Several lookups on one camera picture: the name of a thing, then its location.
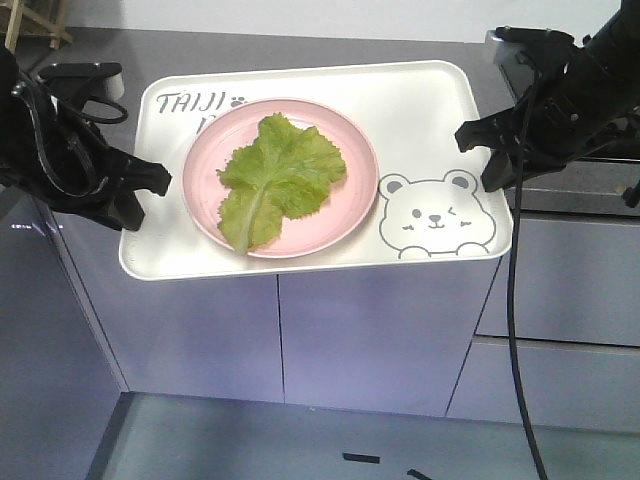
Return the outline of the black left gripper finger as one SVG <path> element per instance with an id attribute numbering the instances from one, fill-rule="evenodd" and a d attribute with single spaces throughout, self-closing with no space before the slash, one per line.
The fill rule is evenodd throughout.
<path id="1" fill-rule="evenodd" d="M 134 193 L 105 199 L 65 199 L 54 202 L 53 211 L 83 217 L 112 230 L 138 231 L 145 217 Z"/>
<path id="2" fill-rule="evenodd" d="M 172 180 L 171 174 L 159 163 L 147 162 L 118 149 L 107 154 L 109 184 L 117 192 L 148 190 L 165 196 Z"/>

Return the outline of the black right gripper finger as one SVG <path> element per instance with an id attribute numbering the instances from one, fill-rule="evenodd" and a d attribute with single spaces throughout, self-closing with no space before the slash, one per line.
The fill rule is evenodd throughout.
<path id="1" fill-rule="evenodd" d="M 487 147 L 512 153 L 518 145 L 512 112 L 498 112 L 478 120 L 465 121 L 454 137 L 460 152 Z"/>
<path id="2" fill-rule="evenodd" d="M 508 189 L 516 184 L 517 171 L 514 155 L 493 150 L 481 174 L 481 182 L 486 192 Z"/>

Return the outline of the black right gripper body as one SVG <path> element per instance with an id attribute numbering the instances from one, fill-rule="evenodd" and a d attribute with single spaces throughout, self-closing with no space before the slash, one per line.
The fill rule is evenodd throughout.
<path id="1" fill-rule="evenodd" d="M 516 184 L 561 171 L 620 139 L 620 88 L 589 52 L 552 48 L 541 55 L 521 49 L 501 63 L 508 75 L 518 65 L 527 66 L 532 79 L 515 89 L 518 102 L 503 111 L 512 112 L 518 134 L 518 145 L 509 153 L 517 158 Z"/>

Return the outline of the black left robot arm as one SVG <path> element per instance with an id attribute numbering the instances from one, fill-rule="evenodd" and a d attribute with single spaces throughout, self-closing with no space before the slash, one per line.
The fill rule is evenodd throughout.
<path id="1" fill-rule="evenodd" d="M 102 124 L 128 117 L 118 63 L 52 64 L 31 77 L 1 50 L 1 183 L 52 210 L 114 230 L 136 231 L 145 213 L 135 195 L 163 196 L 160 164 L 111 146 Z"/>

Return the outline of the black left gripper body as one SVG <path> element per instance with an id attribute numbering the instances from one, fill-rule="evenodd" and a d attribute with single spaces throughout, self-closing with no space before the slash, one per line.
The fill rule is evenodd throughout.
<path id="1" fill-rule="evenodd" d="M 9 81 L 9 184 L 51 206 L 65 199 L 130 193 L 109 184 L 110 149 L 97 125 L 121 123 L 112 100 L 71 95 L 30 79 Z"/>

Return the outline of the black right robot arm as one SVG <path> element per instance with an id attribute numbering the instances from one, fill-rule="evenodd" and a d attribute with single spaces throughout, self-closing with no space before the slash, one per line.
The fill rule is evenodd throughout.
<path id="1" fill-rule="evenodd" d="M 583 46 L 549 29 L 498 27 L 486 42 L 496 64 L 528 66 L 533 80 L 516 104 L 457 130 L 460 151 L 491 149 L 481 175 L 488 192 L 563 170 L 639 131 L 639 4 L 620 9 Z"/>

